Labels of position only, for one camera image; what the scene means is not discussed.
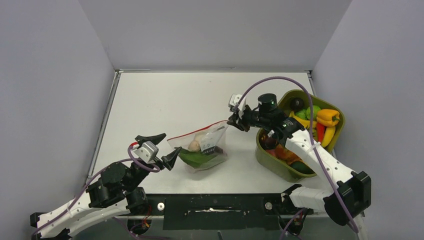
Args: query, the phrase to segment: yellow bell pepper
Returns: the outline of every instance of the yellow bell pepper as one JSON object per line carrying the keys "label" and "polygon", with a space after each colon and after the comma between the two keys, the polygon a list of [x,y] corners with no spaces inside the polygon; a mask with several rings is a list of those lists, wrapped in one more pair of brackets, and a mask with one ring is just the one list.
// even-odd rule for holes
{"label": "yellow bell pepper", "polygon": [[335,126],[330,126],[325,129],[324,138],[322,139],[322,142],[321,142],[321,146],[323,148],[327,147],[330,144],[331,140],[334,137],[334,133],[336,133]]}
{"label": "yellow bell pepper", "polygon": [[[310,124],[311,124],[311,122],[309,120],[303,120],[302,118],[296,116],[294,111],[291,111],[288,116],[296,119],[296,121],[298,121],[300,124],[302,124],[305,129],[308,129]],[[315,127],[317,127],[317,121],[312,122],[312,129],[315,129]]]}
{"label": "yellow bell pepper", "polygon": [[322,109],[316,113],[316,121],[326,127],[334,127],[340,121],[340,112],[333,109]]}

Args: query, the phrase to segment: red chili pepper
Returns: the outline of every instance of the red chili pepper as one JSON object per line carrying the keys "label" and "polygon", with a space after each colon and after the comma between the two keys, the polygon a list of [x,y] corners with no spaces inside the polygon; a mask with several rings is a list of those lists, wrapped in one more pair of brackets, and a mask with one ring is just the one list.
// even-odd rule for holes
{"label": "red chili pepper", "polygon": [[316,124],[316,134],[318,135],[318,142],[320,143],[323,142],[325,132],[326,132],[326,127],[318,122]]}

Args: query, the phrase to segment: tabletop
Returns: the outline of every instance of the tabletop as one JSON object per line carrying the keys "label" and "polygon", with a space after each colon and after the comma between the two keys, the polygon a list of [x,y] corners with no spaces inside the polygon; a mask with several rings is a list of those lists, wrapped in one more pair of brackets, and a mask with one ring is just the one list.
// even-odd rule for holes
{"label": "tabletop", "polygon": [[[306,72],[123,72],[119,76],[99,149],[94,156],[96,173],[112,162],[126,159],[127,147],[137,135],[166,133],[166,139],[206,127],[230,115],[232,94],[243,94],[253,83],[271,76],[285,76],[301,83],[312,94]],[[293,89],[291,82],[271,80],[255,87],[247,104],[258,105],[258,96],[274,93],[277,99]],[[172,171],[151,173],[140,184],[149,194],[260,194],[281,193],[287,182],[260,165],[255,158],[256,134],[226,130],[228,160],[208,170],[188,172],[177,160]],[[163,140],[158,157],[173,149]],[[305,187],[323,188],[318,177],[306,178]]]}

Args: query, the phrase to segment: clear plastic bag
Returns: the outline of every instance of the clear plastic bag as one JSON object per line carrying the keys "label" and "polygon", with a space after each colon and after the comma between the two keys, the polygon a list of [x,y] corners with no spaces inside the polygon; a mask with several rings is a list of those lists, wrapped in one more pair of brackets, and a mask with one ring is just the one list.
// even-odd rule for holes
{"label": "clear plastic bag", "polygon": [[227,121],[219,121],[202,129],[170,138],[172,148],[182,147],[179,158],[190,173],[209,169],[228,159],[225,132]]}

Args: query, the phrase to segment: gray wall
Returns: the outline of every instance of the gray wall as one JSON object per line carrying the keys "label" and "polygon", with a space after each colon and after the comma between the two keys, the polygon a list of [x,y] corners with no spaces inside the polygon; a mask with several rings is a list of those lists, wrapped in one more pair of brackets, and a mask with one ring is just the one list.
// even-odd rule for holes
{"label": "gray wall", "polygon": [[113,67],[76,0],[0,1],[0,238],[84,183]]}
{"label": "gray wall", "polygon": [[311,70],[351,0],[79,0],[115,69]]}
{"label": "gray wall", "polygon": [[372,178],[370,239],[422,238],[424,1],[353,0],[314,68],[347,123],[337,157]]}

